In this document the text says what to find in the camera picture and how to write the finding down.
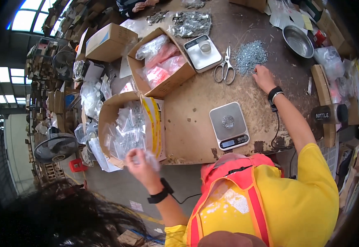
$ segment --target yellow floor line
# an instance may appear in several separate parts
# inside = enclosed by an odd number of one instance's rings
[[[65,176],[70,178],[71,180],[73,180],[76,184],[80,185],[80,183],[78,181],[76,181],[73,177],[71,177],[70,175],[68,175],[66,172],[64,172]],[[103,195],[100,195],[99,193],[97,192],[94,192],[94,191],[91,191],[93,193],[94,196],[96,196],[97,198],[100,198],[100,199],[103,199],[103,200],[106,200],[106,201],[109,201],[105,198],[105,196]],[[139,215],[141,217],[141,219],[144,219],[144,220],[149,220],[151,222],[154,222],[154,223],[157,223],[157,224],[161,224],[161,225],[164,225],[163,221],[162,220],[158,220],[158,219],[155,219],[155,218],[152,218],[146,214],[143,214],[143,213],[138,213],[136,212],[137,215]]]

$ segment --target white digital scale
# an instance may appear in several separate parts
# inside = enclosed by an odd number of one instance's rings
[[[220,150],[226,151],[249,143],[246,120],[237,102],[212,109],[209,117]]]
[[[185,43],[183,47],[197,73],[214,68],[223,61],[222,55],[207,35],[197,37]]]

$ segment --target orange safety vest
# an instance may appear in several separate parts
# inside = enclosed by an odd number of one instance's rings
[[[271,240],[266,222],[266,214],[263,210],[261,194],[254,177],[254,169],[259,165],[270,165],[275,167],[274,163],[270,158],[262,154],[255,154],[251,157],[227,161],[223,165],[214,168],[215,164],[218,162],[219,161],[202,168],[202,196],[198,200],[192,216],[189,219],[187,246],[197,247],[198,242],[203,238],[204,234],[199,211],[211,194],[211,190],[215,183],[218,180],[227,179],[244,191],[256,236],[263,240],[267,247],[273,247],[273,241]]]

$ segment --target wooden board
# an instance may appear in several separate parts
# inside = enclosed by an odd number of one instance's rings
[[[310,68],[315,61],[301,60],[286,48],[282,30],[273,27],[266,14],[227,1],[206,2],[206,6],[198,11],[206,12],[208,9],[211,10],[213,22],[209,36],[223,56],[228,45],[234,54],[241,43],[255,40],[266,43],[264,48],[269,52],[266,67],[274,74],[276,84],[283,89],[286,97],[308,121],[315,138],[321,139],[322,128],[317,128],[310,118],[311,110],[319,105],[314,83],[311,96],[305,94],[311,76]],[[161,7],[161,10],[184,11],[179,1],[172,1]],[[122,26],[144,37],[157,27],[167,27],[168,22],[166,20],[165,23],[148,26],[145,17],[140,17],[137,20],[127,20]],[[175,39],[181,46],[191,40],[180,37]],[[236,73],[233,84],[227,86],[215,82],[213,71],[211,69],[197,74],[164,98],[167,159],[163,164],[212,163],[221,157],[224,152],[218,148],[209,112],[234,101],[241,105],[250,142],[232,152],[244,155],[269,154],[293,147],[282,121],[274,147],[271,146],[278,120],[267,102],[267,95],[251,76]]]

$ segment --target black cord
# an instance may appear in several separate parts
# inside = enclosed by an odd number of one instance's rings
[[[185,200],[183,200],[183,202],[179,202],[179,201],[177,200],[177,198],[175,198],[175,196],[173,196],[173,194],[171,194],[171,196],[172,196],[179,204],[184,203],[186,200],[188,200],[189,198],[191,198],[191,197],[193,197],[193,196],[199,196],[199,195],[201,195],[201,194],[196,194],[196,195],[188,196],[187,198],[185,198]]]
[[[273,146],[273,142],[276,139],[277,135],[278,135],[278,130],[279,130],[279,117],[278,117],[278,112],[276,111],[276,115],[277,115],[277,119],[278,119],[278,127],[277,127],[277,132],[276,135],[274,136],[273,140],[271,140],[271,147],[274,148]]]
[[[294,152],[293,155],[292,155],[291,162],[289,163],[289,178],[291,178],[291,179],[296,179],[296,176],[295,176],[295,175],[294,175],[294,177],[291,176],[292,161],[293,161],[293,158],[295,157],[295,154],[296,154],[296,150],[295,150],[295,152]]]

